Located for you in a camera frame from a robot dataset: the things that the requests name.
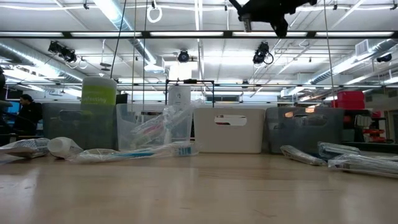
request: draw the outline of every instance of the table surface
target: table surface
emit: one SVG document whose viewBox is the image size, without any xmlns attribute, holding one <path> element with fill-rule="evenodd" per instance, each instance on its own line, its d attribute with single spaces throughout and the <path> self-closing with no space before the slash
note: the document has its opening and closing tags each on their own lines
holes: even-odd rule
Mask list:
<svg viewBox="0 0 398 224">
<path fill-rule="evenodd" d="M 0 156 L 0 222 L 398 222 L 398 180 L 270 155 L 76 165 Z"/>
</svg>

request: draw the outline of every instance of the ventilation duct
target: ventilation duct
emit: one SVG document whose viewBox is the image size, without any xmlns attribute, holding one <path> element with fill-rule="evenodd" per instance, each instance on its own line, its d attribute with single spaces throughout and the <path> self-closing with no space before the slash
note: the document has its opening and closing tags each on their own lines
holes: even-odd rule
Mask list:
<svg viewBox="0 0 398 224">
<path fill-rule="evenodd" d="M 48 76 L 64 76 L 68 82 L 81 82 L 86 75 L 74 70 L 64 63 L 12 39 L 0 42 L 0 55 L 23 65 L 36 68 L 36 72 Z"/>
<path fill-rule="evenodd" d="M 112 24 L 121 31 L 133 31 L 134 27 L 127 21 L 126 18 L 123 18 L 123 9 L 120 6 L 119 1 L 117 0 L 93 0 L 94 3 L 98 6 L 98 8 L 102 11 L 102 13 L 112 22 Z M 129 42 L 133 47 L 137 50 L 139 55 L 144 59 L 147 65 L 156 65 L 156 56 L 153 55 L 147 48 L 144 47 L 144 44 L 139 39 L 129 39 Z M 156 72 L 164 72 L 164 68 L 159 66 L 159 69 Z"/>
<path fill-rule="evenodd" d="M 391 48 L 398 44 L 398 39 L 387 39 L 380 42 L 380 40 L 365 40 L 364 42 L 356 46 L 356 50 L 332 63 L 333 74 L 337 75 L 344 71 L 347 71 L 360 63 L 370 58 L 378 58 L 386 54 Z M 309 79 L 305 85 L 316 85 L 317 83 L 326 80 L 331 77 L 330 66 L 326 69 L 320 70 L 313 74 L 313 78 Z M 294 87 L 281 94 L 294 95 L 302 91 L 304 87 Z"/>
</svg>

